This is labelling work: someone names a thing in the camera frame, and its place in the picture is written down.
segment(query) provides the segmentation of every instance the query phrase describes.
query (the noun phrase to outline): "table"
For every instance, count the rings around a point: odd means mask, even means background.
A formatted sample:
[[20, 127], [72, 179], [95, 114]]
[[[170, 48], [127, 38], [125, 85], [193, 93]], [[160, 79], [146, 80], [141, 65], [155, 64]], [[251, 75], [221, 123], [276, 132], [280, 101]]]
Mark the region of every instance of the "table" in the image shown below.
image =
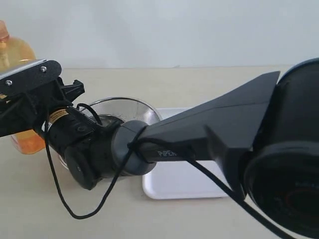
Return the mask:
[[[76, 102], [110, 96], [140, 98], [154, 107], [192, 107], [222, 95], [258, 75], [288, 66], [171, 69], [65, 69], [67, 84], [82, 81]], [[0, 237], [3, 239], [274, 239], [229, 198], [149, 199], [141, 177], [119, 181], [101, 212], [77, 221], [62, 206], [45, 151], [21, 155], [8, 137], [0, 139]], [[108, 183], [86, 191], [54, 160], [62, 191], [78, 214], [98, 205]]]

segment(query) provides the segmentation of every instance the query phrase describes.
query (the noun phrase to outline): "beige table surface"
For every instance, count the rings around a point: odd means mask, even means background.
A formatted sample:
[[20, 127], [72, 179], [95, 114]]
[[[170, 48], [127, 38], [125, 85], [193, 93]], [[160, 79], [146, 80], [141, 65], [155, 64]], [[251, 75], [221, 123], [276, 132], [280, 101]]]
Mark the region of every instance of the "beige table surface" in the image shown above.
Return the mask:
[[[84, 83], [86, 93], [77, 102], [131, 96], [157, 108], [192, 107], [259, 74], [287, 68], [67, 69], [62, 77], [65, 83], [74, 79]], [[229, 198], [155, 201], [143, 193], [141, 177], [118, 182], [98, 215], [77, 221], [58, 198], [44, 150], [21, 155], [8, 138], [2, 138], [0, 152], [1, 239], [276, 238]], [[71, 208], [78, 214], [93, 210], [108, 184], [86, 191], [58, 160], [55, 165]]]

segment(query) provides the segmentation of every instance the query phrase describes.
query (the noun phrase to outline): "black wire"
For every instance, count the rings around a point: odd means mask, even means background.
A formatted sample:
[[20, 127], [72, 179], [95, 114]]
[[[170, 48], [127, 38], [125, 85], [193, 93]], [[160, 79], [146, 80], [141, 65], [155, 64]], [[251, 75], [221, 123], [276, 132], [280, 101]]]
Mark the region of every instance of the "black wire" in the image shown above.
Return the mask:
[[[48, 128], [49, 128], [49, 111], [47, 111], [47, 116], [46, 116], [46, 121], [45, 121], [45, 125], [44, 125], [44, 141], [45, 141], [45, 150], [46, 150], [46, 153], [47, 153], [47, 157], [48, 157], [48, 160], [49, 160], [49, 164], [50, 164], [50, 168], [51, 168], [51, 171], [52, 171], [52, 176], [53, 176], [53, 179], [54, 179], [54, 183], [55, 183], [55, 187], [56, 187], [56, 190], [58, 192], [58, 195], [60, 197], [60, 200], [63, 204], [63, 206], [66, 208], [66, 210], [69, 212], [69, 214], [75, 218], [75, 219], [78, 219], [78, 220], [82, 220], [82, 219], [86, 219], [86, 218], [90, 218], [91, 216], [94, 216], [95, 214], [97, 214], [100, 209], [103, 207], [107, 197], [109, 196], [109, 194], [111, 193], [116, 181], [118, 180], [119, 176], [121, 175], [121, 172], [122, 170], [124, 169], [125, 165], [127, 164], [127, 162], [129, 161], [129, 158], [131, 156], [131, 154], [134, 152], [134, 149], [132, 147], [129, 147], [129, 151], [128, 153], [125, 155], [124, 159], [123, 159], [123, 162], [122, 164], [120, 165], [120, 167], [118, 168], [118, 170], [116, 171], [115, 175], [114, 175], [114, 178], [112, 179], [112, 182], [109, 186], [109, 188], [107, 189], [107, 191], [105, 192], [100, 204], [98, 205], [98, 207], [91, 213], [88, 213], [86, 215], [76, 215], [72, 209], [69, 207], [69, 205], [66, 203], [63, 195], [62, 195], [62, 192], [61, 192], [61, 188], [60, 188], [60, 185], [59, 185], [59, 182], [58, 182], [58, 178], [56, 176], [56, 172], [55, 172], [55, 169], [54, 169], [54, 166], [53, 166], [53, 162], [52, 162], [52, 157], [51, 157], [51, 153], [50, 153], [50, 148], [49, 148], [49, 142], [48, 142]], [[134, 142], [135, 140], [137, 140], [137, 138], [140, 136], [140, 134], [144, 131], [145, 127], [142, 128], [138, 134], [135, 136], [135, 138], [133, 139], [132, 142]]]
[[95, 112], [95, 110], [92, 107], [90, 107], [89, 105], [84, 104], [84, 103], [79, 103], [76, 106], [76, 108], [79, 109], [80, 107], [83, 107], [83, 108], [87, 109], [93, 115], [93, 117], [96, 120], [96, 122], [99, 125], [102, 125], [102, 121], [101, 121], [100, 117], [98, 116], [98, 114]]
[[[161, 139], [142, 138], [142, 139], [139, 139], [137, 141], [133, 141], [131, 143], [131, 146], [137, 150], [143, 143], [154, 143], [154, 144], [157, 144], [157, 145], [162, 146], [164, 148], [167, 148], [171, 151], [174, 151], [177, 154], [182, 154], [183, 156], [185, 155], [184, 152], [179, 152], [178, 150], [176, 150], [176, 148], [174, 149], [171, 143], [166, 142], [166, 141], [161, 140]], [[258, 222], [260, 222], [263, 226], [265, 226], [272, 233], [274, 233], [275, 235], [277, 235], [283, 239], [295, 239], [293, 236], [291, 236], [288, 233], [281, 230], [279, 227], [277, 227], [275, 224], [273, 224], [271, 221], [269, 221], [263, 215], [261, 215], [259, 212], [257, 212], [254, 208], [252, 208], [248, 203], [246, 203], [244, 200], [242, 200], [240, 197], [238, 197], [235, 192], [233, 192], [226, 184], [224, 184], [218, 177], [216, 177], [207, 168], [202, 166], [200, 163], [196, 162], [191, 157], [185, 156], [183, 158], [188, 163], [190, 163], [195, 168], [197, 168], [199, 171], [201, 171], [203, 174], [205, 174], [219, 188], [221, 188], [221, 190], [223, 190], [232, 200], [234, 200], [242, 209], [244, 209], [247, 213], [249, 213], [254, 219], [256, 219]]]

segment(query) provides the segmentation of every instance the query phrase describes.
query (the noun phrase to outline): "bottle cap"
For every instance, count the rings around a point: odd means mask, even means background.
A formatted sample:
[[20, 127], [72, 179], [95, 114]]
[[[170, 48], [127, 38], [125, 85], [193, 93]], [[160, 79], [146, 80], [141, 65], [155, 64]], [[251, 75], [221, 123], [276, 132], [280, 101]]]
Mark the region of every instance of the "bottle cap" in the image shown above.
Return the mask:
[[0, 40], [9, 36], [8, 30], [6, 29], [5, 22], [0, 20]]

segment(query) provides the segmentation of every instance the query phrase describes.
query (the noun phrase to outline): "warning label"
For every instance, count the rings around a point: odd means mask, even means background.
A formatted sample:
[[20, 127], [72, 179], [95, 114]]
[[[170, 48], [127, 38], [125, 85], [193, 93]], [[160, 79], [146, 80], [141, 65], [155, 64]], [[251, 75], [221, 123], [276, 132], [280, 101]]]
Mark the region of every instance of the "warning label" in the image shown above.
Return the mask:
[[[58, 120], [60, 119], [61, 117], [63, 116], [66, 116], [68, 115], [69, 113], [65, 110], [65, 109], [60, 109], [58, 111], [55, 111], [53, 112], [51, 115], [50, 115], [50, 118], [49, 118], [49, 127], [48, 127], [48, 130], [51, 128], [51, 126]], [[42, 125], [42, 131], [44, 132], [44, 129], [45, 129], [45, 122], [43, 123]]]

